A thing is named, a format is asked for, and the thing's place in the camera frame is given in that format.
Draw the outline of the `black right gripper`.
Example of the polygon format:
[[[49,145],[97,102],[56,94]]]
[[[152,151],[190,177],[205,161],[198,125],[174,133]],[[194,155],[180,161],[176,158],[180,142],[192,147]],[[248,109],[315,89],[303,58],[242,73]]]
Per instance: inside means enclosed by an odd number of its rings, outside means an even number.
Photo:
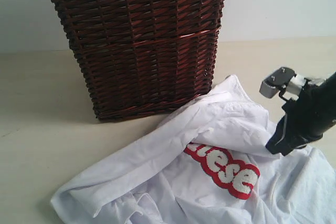
[[[316,88],[303,93],[285,115],[281,128],[265,145],[272,154],[287,156],[307,144],[320,140],[335,126],[335,87],[329,90]]]

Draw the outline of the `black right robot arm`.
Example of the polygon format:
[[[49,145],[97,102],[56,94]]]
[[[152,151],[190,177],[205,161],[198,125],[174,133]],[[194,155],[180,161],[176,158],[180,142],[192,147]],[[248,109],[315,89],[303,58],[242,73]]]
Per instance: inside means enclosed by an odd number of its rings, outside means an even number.
[[[306,80],[298,99],[286,99],[282,106],[285,114],[266,144],[272,154],[288,155],[295,149],[322,139],[323,134],[335,126],[335,74],[319,86]]]

